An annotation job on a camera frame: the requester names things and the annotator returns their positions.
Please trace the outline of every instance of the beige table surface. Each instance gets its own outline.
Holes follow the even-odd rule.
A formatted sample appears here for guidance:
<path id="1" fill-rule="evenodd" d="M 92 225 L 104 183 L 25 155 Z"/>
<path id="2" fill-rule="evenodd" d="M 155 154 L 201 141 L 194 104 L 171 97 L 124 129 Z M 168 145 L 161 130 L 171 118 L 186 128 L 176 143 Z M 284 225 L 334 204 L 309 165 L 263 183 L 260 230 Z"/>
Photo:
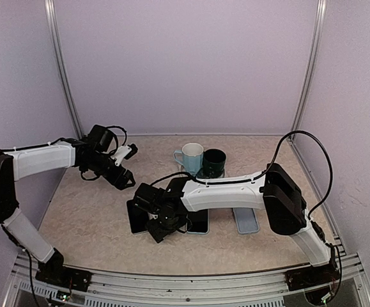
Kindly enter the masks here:
<path id="1" fill-rule="evenodd" d="M 175 149 L 198 142 L 205 149 L 227 154 L 226 176 L 265 169 L 279 137 L 267 136 L 146 136 L 130 137 L 138 153 L 123 166 L 135 176 L 136 187 L 178 171 Z M 287 143 L 277 162 L 301 188 L 311 208 L 316 203 L 310 185 Z M 148 233 L 130 232 L 126 202 L 136 187 L 119 191 L 100 178 L 81 180 L 79 171 L 66 171 L 44 217 L 40 231 L 65 256 L 65 263 L 91 269 L 143 274 L 225 274 L 262 271 L 307 263 L 292 239 L 273 233 L 266 212 L 256 210 L 260 232 L 239 235 L 231 209 L 210 211 L 207 235 L 175 233 L 160 244 Z M 321 209 L 315 220 L 332 242 L 332 232 Z"/>

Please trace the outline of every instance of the wall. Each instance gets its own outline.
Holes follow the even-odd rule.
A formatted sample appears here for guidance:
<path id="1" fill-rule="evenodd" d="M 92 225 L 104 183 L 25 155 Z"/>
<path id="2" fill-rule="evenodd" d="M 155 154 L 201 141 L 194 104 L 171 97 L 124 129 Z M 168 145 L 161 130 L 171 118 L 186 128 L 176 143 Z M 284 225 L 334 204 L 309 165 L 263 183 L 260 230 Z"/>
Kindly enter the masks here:
<path id="1" fill-rule="evenodd" d="M 350 253 L 370 279 L 370 1 L 329 1 L 320 55 L 301 128 L 318 136 L 334 163 L 328 200 Z M 328 169 L 304 138 L 298 147 L 325 190 Z"/>
<path id="2" fill-rule="evenodd" d="M 317 1 L 56 1 L 85 131 L 131 134 L 289 130 Z"/>
<path id="3" fill-rule="evenodd" d="M 0 0 L 0 147 L 73 136 L 65 106 L 43 1 Z M 36 226 L 60 178 L 53 171 L 17 183 L 20 207 Z M 0 297 L 16 256 L 0 229 Z"/>

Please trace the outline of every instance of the dark green mug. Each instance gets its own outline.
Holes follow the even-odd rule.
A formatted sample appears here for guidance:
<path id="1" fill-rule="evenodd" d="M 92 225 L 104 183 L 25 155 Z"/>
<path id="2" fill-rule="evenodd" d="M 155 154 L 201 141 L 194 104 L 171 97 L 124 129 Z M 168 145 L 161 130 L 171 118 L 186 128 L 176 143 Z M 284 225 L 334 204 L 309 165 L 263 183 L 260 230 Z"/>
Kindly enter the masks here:
<path id="1" fill-rule="evenodd" d="M 220 149 L 208 149 L 203 153 L 203 175 L 207 178 L 219 178 L 224 172 L 226 154 Z"/>

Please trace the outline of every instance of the cup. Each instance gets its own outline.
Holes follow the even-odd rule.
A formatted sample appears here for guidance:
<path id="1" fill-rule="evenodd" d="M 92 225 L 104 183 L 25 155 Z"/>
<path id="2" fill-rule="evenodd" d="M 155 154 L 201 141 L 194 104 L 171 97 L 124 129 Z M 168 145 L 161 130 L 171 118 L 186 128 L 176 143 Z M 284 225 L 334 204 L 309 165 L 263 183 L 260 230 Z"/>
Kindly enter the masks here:
<path id="1" fill-rule="evenodd" d="M 185 168 L 185 171 L 195 176 L 202 168 L 203 146 L 197 143 L 188 143 L 182 147 L 182 150 L 175 150 L 173 159 Z"/>
<path id="2" fill-rule="evenodd" d="M 203 175 L 207 178 L 219 178 L 224 172 L 226 154 L 220 149 L 208 149 L 203 154 Z"/>

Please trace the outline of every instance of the black smartphone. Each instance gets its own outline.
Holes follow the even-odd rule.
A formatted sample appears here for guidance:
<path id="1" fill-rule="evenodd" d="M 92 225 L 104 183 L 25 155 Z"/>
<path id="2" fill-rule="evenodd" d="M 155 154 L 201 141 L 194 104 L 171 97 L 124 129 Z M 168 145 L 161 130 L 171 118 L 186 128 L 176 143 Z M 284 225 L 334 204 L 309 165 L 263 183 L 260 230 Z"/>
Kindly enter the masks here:
<path id="1" fill-rule="evenodd" d="M 189 233 L 204 235 L 209 232 L 209 209 L 189 212 L 186 229 Z"/>
<path id="2" fill-rule="evenodd" d="M 127 210 L 129 217 L 129 225 L 131 232 L 135 235 L 137 233 L 146 232 L 146 223 L 149 221 L 149 215 L 144 210 L 135 206 L 134 201 L 127 201 Z"/>

